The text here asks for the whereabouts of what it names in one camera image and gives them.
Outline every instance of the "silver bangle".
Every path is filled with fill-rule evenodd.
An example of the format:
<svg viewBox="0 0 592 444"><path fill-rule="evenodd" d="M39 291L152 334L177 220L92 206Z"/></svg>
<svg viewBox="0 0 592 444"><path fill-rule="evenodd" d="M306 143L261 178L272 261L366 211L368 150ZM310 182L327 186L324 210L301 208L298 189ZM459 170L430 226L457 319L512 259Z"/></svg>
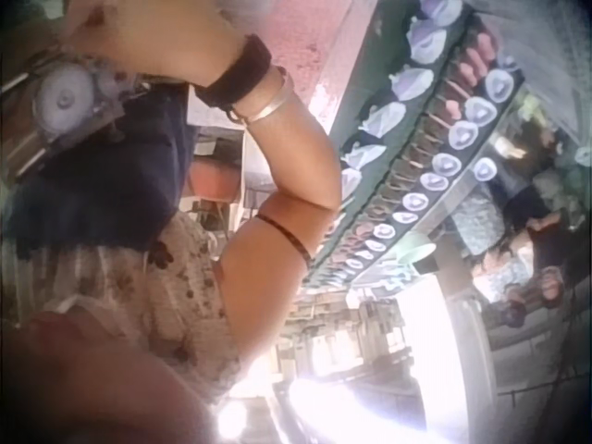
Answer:
<svg viewBox="0 0 592 444"><path fill-rule="evenodd" d="M283 76L284 84L282 85L281 89L277 92L275 97L271 99L271 102L269 102L269 104L265 108L263 108L261 111L259 111L252 117L239 116L234 110L229 110L226 114L231 122L248 127L257 120L261 120L262 118L265 118L270 114L274 113L278 110L278 108L280 108L282 105L288 102L288 99L294 91L294 81L292 80L291 75L285 68L277 67L277 70Z"/></svg>

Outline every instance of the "floral blouse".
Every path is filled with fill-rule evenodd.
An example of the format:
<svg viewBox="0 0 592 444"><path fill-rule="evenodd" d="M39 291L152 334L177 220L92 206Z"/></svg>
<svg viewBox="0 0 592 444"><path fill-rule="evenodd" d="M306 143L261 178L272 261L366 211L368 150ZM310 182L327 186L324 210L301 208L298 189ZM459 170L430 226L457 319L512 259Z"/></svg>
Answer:
<svg viewBox="0 0 592 444"><path fill-rule="evenodd" d="M216 403L241 370L203 228L177 212L148 253L123 248L41 249L19 260L2 248L3 317L18 322L73 296L91 298L126 339L170 364Z"/></svg>

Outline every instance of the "pink wall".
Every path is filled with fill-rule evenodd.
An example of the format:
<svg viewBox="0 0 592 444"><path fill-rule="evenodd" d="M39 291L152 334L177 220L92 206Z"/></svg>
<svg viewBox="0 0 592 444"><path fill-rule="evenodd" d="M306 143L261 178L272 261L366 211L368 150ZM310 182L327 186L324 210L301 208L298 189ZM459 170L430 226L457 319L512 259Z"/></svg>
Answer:
<svg viewBox="0 0 592 444"><path fill-rule="evenodd" d="M277 0L262 31L275 63L329 130L376 0Z"/></svg>

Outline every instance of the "thin bracelet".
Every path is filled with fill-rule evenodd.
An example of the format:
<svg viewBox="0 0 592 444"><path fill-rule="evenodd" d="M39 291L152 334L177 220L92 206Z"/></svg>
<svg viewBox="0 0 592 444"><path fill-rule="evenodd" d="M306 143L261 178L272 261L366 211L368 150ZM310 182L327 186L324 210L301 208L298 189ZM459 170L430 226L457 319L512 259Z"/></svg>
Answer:
<svg viewBox="0 0 592 444"><path fill-rule="evenodd" d="M277 231L279 231L286 238L286 240L292 244L292 247L296 249L296 251L304 260L306 268L310 270L311 265L313 264L313 258L311 257L311 254L308 253L308 250L306 250L306 247L302 245L302 242L300 242L300 240L296 236L294 236L288 229L283 228L281 225L279 225L279 223L276 222L274 219L262 215L261 213L257 213L255 217L260 220L263 220L267 224L271 225L273 228L277 229Z"/></svg>
<svg viewBox="0 0 592 444"><path fill-rule="evenodd" d="M248 127L252 125L257 120L261 120L272 114L273 112L277 111L282 105L288 102L290 99L290 95L294 91L294 81L292 80L291 75L289 72L283 67L277 67L277 70L284 78L284 84L282 85L281 89L277 92L276 96L271 99L271 102L263 108L259 113L255 114L252 117L244 117L239 116L234 110L227 111L228 119L233 123L238 123Z"/></svg>

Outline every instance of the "black bracelet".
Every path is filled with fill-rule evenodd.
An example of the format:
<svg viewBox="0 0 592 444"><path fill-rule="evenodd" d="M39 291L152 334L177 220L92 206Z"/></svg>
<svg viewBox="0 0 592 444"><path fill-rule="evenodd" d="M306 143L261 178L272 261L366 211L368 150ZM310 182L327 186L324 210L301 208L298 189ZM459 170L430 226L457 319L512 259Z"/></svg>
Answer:
<svg viewBox="0 0 592 444"><path fill-rule="evenodd" d="M239 59L207 88L195 85L208 106L229 111L257 86L271 66L271 53L256 35L249 35Z"/></svg>
<svg viewBox="0 0 592 444"><path fill-rule="evenodd" d="M308 253L308 250L306 250L306 247L304 247L304 245L302 245L302 242L300 242L296 236L294 236L287 229L285 229L281 225L279 225L279 223L276 222L275 220L270 219L269 217L264 216L261 213L257 213L257 215L255 217L263 220L267 224L276 228L277 231L279 231L281 234L283 234L284 237L288 240L288 242L291 243L292 246L296 249L296 251L300 254L300 256L302 256L302 259L304 259L304 262L306 263L306 268L308 268L308 269L311 268L311 265L313 264L313 258L311 257L311 254Z"/></svg>

